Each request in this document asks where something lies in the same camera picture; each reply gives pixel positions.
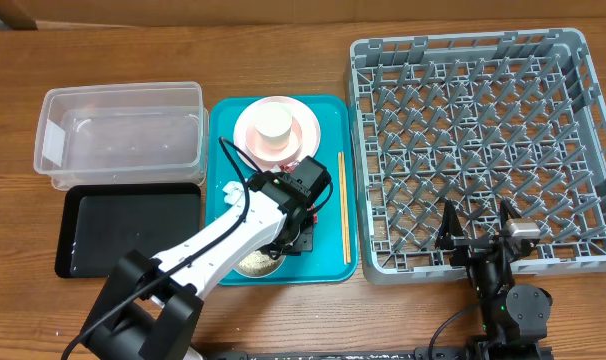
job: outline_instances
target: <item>clear plastic container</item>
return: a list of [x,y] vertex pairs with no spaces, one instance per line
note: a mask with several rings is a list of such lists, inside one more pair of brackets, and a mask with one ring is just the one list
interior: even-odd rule
[[190,181],[207,165],[208,113],[195,82],[50,90],[34,170],[74,185]]

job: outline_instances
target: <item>blue cutting board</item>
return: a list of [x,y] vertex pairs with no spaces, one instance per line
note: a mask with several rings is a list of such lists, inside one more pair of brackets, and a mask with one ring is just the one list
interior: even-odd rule
[[[248,278],[232,271],[221,281],[221,285],[278,285],[338,282],[347,280],[358,261],[356,199],[354,188],[354,168],[352,145],[350,142],[347,108],[341,99],[332,95],[292,96],[307,105],[321,125],[321,143],[314,158],[327,167],[334,193],[328,203],[319,211],[319,222],[314,227],[314,249],[301,256],[288,256],[274,273],[262,278]],[[223,186],[238,177],[221,151],[218,139],[224,136],[232,139],[234,124],[243,110],[260,97],[225,99],[214,107],[210,120],[210,145],[207,172],[207,193],[205,224],[208,225],[221,216],[229,205],[223,201]],[[347,203],[349,208],[349,231],[352,261],[343,264],[343,241],[341,235],[341,205],[339,192],[338,153],[345,154],[347,182]],[[249,177],[252,170],[234,154],[243,175]],[[327,196],[326,189],[319,197],[320,203]]]

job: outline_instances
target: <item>cup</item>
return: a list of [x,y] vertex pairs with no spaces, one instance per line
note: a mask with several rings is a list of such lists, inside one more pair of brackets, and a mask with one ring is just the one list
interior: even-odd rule
[[287,146],[292,130],[292,114],[282,104],[271,102],[256,109],[254,127],[266,147],[274,150]]

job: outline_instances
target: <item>chopsticks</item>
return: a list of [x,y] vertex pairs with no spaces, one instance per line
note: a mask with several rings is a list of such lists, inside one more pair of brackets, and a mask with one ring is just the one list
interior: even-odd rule
[[350,250],[350,226],[347,208],[347,185],[345,179],[345,154],[339,152],[339,192],[341,195],[341,233],[343,235],[343,265],[352,262]]

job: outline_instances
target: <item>wooden tabletop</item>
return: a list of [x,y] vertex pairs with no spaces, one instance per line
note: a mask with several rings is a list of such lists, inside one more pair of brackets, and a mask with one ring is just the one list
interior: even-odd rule
[[[201,84],[208,109],[231,96],[345,99],[356,39],[549,27],[583,31],[606,100],[606,19],[0,32],[0,359],[59,357],[103,284],[54,274],[65,193],[32,169],[49,89],[191,80]],[[557,359],[606,359],[606,273],[518,280],[554,296],[543,344]],[[341,284],[219,287],[206,299],[194,340],[250,352],[413,349],[474,300],[465,282],[374,286],[360,269]],[[462,344],[480,332],[478,315],[468,316],[438,344]],[[77,353],[92,358],[85,348]]]

